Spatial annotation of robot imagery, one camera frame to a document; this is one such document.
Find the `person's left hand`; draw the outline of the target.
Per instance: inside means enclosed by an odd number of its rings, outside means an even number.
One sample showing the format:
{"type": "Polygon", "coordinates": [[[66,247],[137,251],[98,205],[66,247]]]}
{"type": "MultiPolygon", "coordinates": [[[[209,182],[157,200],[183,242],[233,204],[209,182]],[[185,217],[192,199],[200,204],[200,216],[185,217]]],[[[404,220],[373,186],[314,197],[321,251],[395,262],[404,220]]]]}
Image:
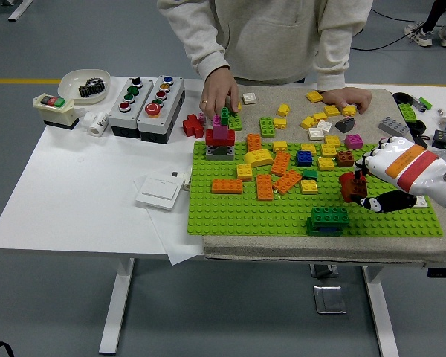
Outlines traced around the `person's left hand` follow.
{"type": "Polygon", "coordinates": [[[324,91],[321,95],[325,104],[335,105],[339,108],[356,105],[360,114],[369,108],[372,101],[372,93],[369,90],[355,87],[324,91]]]}

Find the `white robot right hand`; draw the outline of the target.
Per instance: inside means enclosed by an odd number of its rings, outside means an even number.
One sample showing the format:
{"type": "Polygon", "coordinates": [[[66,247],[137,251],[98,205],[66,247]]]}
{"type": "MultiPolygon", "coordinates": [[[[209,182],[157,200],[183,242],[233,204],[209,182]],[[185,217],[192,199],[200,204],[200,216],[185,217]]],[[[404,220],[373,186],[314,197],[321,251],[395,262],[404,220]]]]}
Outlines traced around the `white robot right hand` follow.
{"type": "Polygon", "coordinates": [[[369,173],[395,189],[376,197],[353,193],[350,199],[366,209],[376,213],[404,210],[420,196],[446,208],[446,161],[406,138],[383,138],[354,163],[355,178],[369,173]]]}

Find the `person's right hand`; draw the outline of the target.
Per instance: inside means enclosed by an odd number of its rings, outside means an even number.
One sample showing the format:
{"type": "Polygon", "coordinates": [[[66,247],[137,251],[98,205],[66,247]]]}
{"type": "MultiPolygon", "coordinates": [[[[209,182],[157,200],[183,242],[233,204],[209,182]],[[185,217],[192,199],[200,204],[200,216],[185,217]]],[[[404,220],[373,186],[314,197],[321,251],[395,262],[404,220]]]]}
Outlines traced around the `person's right hand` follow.
{"type": "Polygon", "coordinates": [[[204,81],[200,109],[209,118],[219,115],[229,99],[232,112],[238,112],[239,89],[228,67],[217,68],[204,81]]]}

